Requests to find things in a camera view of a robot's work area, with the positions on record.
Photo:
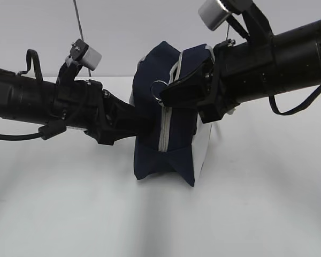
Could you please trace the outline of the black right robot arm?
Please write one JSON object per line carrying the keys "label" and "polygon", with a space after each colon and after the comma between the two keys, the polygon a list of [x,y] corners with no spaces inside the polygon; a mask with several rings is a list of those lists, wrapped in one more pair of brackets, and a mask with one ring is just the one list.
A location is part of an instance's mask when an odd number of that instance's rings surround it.
{"label": "black right robot arm", "polygon": [[214,61],[199,64],[160,92],[166,107],[195,109],[202,122],[221,120],[241,103],[268,98],[279,115],[275,96],[307,87],[315,90],[297,107],[308,108],[321,94],[321,20],[269,35],[256,46],[252,41],[235,46],[232,40],[213,48]]}

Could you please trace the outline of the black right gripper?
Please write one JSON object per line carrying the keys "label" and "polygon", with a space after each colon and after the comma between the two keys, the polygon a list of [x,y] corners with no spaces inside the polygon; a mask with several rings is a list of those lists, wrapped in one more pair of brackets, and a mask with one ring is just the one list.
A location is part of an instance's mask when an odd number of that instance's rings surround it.
{"label": "black right gripper", "polygon": [[203,123],[222,120],[241,103],[277,93],[273,40],[209,48],[209,57],[160,92],[165,107],[196,108]]}

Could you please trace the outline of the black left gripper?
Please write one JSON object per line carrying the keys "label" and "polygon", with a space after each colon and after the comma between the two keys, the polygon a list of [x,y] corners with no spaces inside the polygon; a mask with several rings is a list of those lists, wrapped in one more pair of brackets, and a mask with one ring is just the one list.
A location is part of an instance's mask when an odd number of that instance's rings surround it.
{"label": "black left gripper", "polygon": [[52,111],[60,115],[52,122],[57,135],[73,127],[101,145],[113,145],[129,137],[153,138],[157,132],[156,112],[127,104],[94,80],[56,80]]}

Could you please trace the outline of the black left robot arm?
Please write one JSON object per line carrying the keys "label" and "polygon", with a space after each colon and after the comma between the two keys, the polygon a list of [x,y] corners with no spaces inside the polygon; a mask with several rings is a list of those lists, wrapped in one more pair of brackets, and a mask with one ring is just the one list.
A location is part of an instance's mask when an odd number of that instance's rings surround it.
{"label": "black left robot arm", "polygon": [[0,118],[40,125],[32,134],[0,134],[3,141],[48,140],[74,128],[101,145],[148,135],[155,124],[101,82],[76,80],[74,66],[56,83],[0,69]]}

